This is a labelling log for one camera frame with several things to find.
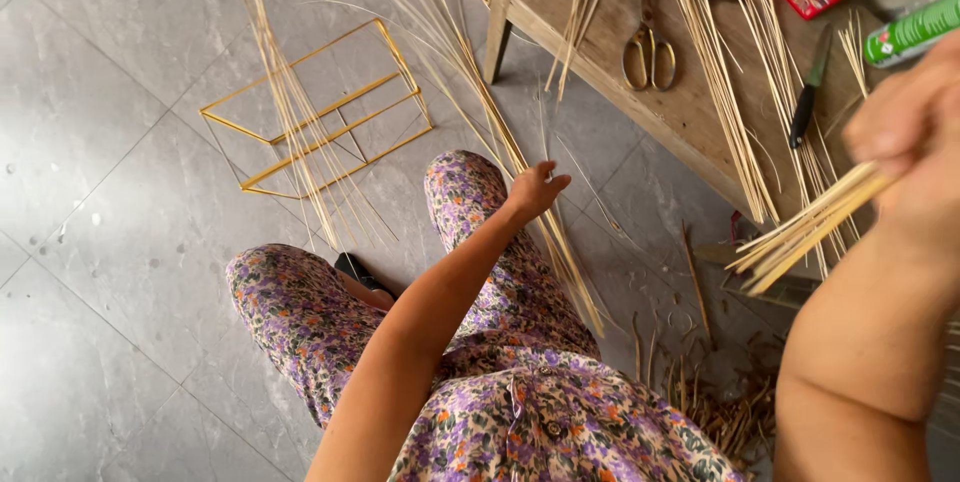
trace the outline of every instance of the purple floral pattern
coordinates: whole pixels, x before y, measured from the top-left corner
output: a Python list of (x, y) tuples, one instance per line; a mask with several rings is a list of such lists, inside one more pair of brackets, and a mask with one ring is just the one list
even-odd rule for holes
[[(435, 159), (424, 188), (447, 251), (507, 194), (499, 170), (464, 151)], [(326, 261), (288, 245), (241, 253), (227, 279), (246, 326), (325, 427), (383, 313), (348, 294)], [(742, 480), (686, 417), (599, 359), (521, 231), (450, 341), (390, 478)]]

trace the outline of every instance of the scissor handle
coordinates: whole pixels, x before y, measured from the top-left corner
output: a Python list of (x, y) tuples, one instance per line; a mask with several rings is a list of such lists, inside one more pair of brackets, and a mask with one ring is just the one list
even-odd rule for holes
[[(668, 88), (673, 86), (673, 77), (677, 75), (677, 57), (673, 54), (673, 46), (670, 45), (670, 42), (664, 39), (664, 36), (656, 33), (654, 30), (650, 30), (650, 84), (658, 92), (665, 92)], [(663, 86), (657, 84), (657, 48), (663, 46), (666, 48), (667, 53), (670, 55), (670, 76), (666, 79), (666, 83)]]
[[(650, 70), (647, 71), (647, 59), (643, 54), (643, 42), (649, 38), (650, 41)], [(636, 50), (640, 56), (640, 82), (634, 83), (630, 79), (630, 74), (627, 72), (627, 54), (629, 50), (633, 47), (636, 47)], [(657, 80), (657, 51), (660, 47), (666, 49), (667, 54), (670, 56), (670, 76), (668, 77), (665, 84), (661, 85)], [(664, 92), (670, 86), (673, 85), (673, 77), (677, 73), (677, 59), (673, 53), (673, 46), (667, 42), (663, 36), (659, 33), (656, 33), (654, 30), (649, 27), (642, 27), (638, 30), (632, 37), (630, 41), (623, 47), (623, 56), (620, 60), (620, 70), (623, 72), (623, 81), (634, 92), (639, 92), (640, 90), (645, 89), (647, 86), (653, 86), (658, 92)]]

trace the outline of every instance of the knife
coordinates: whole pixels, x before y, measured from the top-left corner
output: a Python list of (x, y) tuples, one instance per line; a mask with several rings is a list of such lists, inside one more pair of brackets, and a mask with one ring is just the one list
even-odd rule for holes
[(813, 51), (813, 65), (810, 66), (810, 72), (806, 74), (803, 91), (799, 93), (799, 99), (797, 99), (797, 110), (794, 111), (793, 122), (790, 124), (790, 149), (797, 149), (804, 142), (804, 133), (810, 125), (810, 117), (813, 116), (813, 99), (817, 94), (817, 87), (824, 78), (827, 58), (830, 58), (833, 32), (834, 27), (827, 24), (820, 32), (820, 39), (817, 40), (817, 47)]

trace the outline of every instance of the scissors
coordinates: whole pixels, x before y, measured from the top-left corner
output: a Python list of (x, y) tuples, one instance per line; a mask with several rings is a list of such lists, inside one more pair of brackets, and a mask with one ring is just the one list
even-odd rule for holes
[[(623, 58), (620, 60), (620, 69), (623, 71), (623, 80), (630, 87), (631, 90), (639, 92), (643, 90), (648, 85), (654, 87), (654, 90), (658, 92), (665, 92), (673, 84), (673, 77), (677, 72), (677, 59), (673, 54), (673, 46), (670, 45), (664, 36), (657, 33), (654, 28), (654, 10), (653, 3), (651, 0), (640, 0), (640, 28), (630, 37), (630, 40), (627, 41), (627, 44), (623, 46)], [(643, 53), (643, 44), (649, 42), (650, 45), (650, 57), (649, 59)], [(640, 56), (640, 74), (641, 81), (634, 83), (630, 79), (630, 74), (627, 72), (627, 54), (630, 50), (636, 47), (636, 50), (639, 52)], [(658, 51), (664, 48), (666, 49), (667, 54), (670, 57), (670, 65), (668, 66), (670, 71), (670, 76), (667, 77), (665, 83), (657, 82), (657, 53)]]

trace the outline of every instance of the hand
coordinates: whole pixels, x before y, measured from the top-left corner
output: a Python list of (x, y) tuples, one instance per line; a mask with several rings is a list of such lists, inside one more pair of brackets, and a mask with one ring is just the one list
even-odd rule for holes
[(875, 200), (877, 226), (938, 257), (960, 258), (960, 33), (884, 80), (844, 137), (855, 159), (899, 177)]
[(524, 170), (513, 180), (503, 209), (513, 213), (524, 225), (546, 212), (557, 195), (570, 185), (569, 174), (554, 176), (549, 182), (546, 181), (547, 174), (556, 166), (555, 161), (541, 161), (535, 167)]

